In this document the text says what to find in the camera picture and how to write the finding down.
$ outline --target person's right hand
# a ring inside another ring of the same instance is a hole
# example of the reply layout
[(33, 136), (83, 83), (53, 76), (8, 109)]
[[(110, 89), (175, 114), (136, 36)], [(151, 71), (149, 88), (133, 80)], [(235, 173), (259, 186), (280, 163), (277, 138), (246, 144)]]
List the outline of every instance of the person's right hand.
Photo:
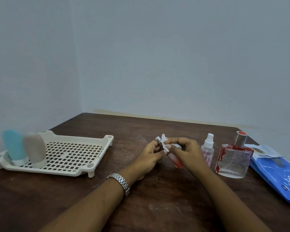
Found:
[[(183, 146), (184, 150), (172, 145), (175, 143)], [(167, 144), (167, 148), (170, 152), (177, 155), (190, 172), (199, 174), (209, 170), (209, 166), (207, 165), (201, 153), (201, 148), (196, 140), (188, 138), (168, 138), (168, 140), (164, 141), (164, 144)]]

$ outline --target silver watch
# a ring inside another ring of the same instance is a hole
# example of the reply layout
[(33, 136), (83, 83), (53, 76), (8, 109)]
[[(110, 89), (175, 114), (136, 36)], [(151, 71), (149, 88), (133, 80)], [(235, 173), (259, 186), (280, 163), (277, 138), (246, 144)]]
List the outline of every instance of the silver watch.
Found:
[(115, 178), (121, 184), (121, 186), (124, 188), (125, 196), (127, 196), (129, 194), (130, 187), (129, 187), (128, 183), (126, 182), (126, 180), (120, 174), (113, 173), (107, 177), (107, 179), (109, 179), (109, 178)]

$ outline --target wall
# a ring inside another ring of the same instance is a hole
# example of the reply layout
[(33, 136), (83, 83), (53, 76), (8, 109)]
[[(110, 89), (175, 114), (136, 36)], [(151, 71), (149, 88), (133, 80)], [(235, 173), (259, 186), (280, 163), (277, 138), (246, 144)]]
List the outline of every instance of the wall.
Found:
[(86, 112), (229, 124), (290, 154), (290, 0), (71, 6)]
[(69, 0), (0, 0), (0, 151), (81, 112)]

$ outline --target right arm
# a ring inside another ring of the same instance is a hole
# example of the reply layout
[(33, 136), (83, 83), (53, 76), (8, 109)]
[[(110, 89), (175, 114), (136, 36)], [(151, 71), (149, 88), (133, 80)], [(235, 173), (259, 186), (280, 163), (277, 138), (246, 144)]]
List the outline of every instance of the right arm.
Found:
[[(164, 142), (185, 167), (201, 182), (211, 197), (227, 231), (271, 231), (207, 165), (196, 140), (170, 138)], [(176, 148), (178, 143), (186, 151)]]

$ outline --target perforated basket base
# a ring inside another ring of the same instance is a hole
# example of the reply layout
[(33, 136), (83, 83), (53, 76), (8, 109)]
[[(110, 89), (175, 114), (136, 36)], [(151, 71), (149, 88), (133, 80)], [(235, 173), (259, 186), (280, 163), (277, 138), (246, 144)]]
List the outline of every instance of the perforated basket base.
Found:
[(45, 167), (34, 168), (31, 162), (21, 167), (13, 166), (7, 151), (4, 151), (0, 153), (0, 168), (69, 176), (78, 176), (88, 172), (88, 176), (93, 177), (95, 168), (114, 139), (111, 135), (106, 135), (103, 139), (59, 136), (52, 131), (39, 134), (46, 147), (47, 165)]

